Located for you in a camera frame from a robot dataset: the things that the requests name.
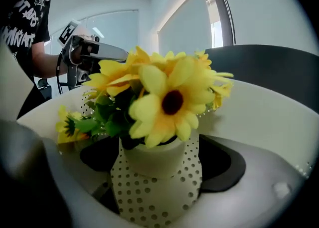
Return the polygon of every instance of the perforated surface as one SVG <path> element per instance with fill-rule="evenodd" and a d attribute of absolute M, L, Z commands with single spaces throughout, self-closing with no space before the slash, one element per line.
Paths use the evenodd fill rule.
<path fill-rule="evenodd" d="M 202 179 L 198 133 L 193 131 L 185 144 L 178 173 L 166 180 L 147 178 L 131 171 L 120 145 L 111 178 L 123 218 L 143 227 L 166 227 L 195 203 Z"/>

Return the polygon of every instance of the potted plant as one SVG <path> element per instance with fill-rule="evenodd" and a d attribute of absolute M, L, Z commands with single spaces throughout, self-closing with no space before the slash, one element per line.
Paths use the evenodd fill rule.
<path fill-rule="evenodd" d="M 125 64 L 101 60 L 100 73 L 83 83 L 92 90 L 86 104 L 91 115 L 61 108 L 58 144 L 100 135 L 119 137 L 127 161 L 137 173 L 168 178 L 180 166 L 184 141 L 197 129 L 197 115 L 221 107 L 229 97 L 230 73 L 211 70 L 208 54 L 169 52 L 148 56 L 138 46 Z"/>

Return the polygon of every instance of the flower center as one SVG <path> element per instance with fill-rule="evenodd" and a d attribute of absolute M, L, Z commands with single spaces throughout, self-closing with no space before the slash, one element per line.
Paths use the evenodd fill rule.
<path fill-rule="evenodd" d="M 170 91 L 161 104 L 165 114 L 176 114 L 183 105 L 183 96 L 178 90 Z"/>

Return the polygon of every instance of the white flower pot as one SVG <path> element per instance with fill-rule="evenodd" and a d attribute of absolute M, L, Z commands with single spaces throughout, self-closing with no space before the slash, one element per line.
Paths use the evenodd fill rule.
<path fill-rule="evenodd" d="M 185 143 L 176 138 L 173 142 L 146 148 L 139 144 L 131 150 L 124 149 L 124 154 L 131 169 L 136 173 L 158 179 L 174 176 L 183 160 Z"/>

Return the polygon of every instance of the ceiling light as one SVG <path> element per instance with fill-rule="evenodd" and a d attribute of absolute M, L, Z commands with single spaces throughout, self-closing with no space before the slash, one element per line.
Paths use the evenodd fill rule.
<path fill-rule="evenodd" d="M 97 27 L 92 28 L 101 38 L 104 38 L 103 34 L 97 29 Z"/>

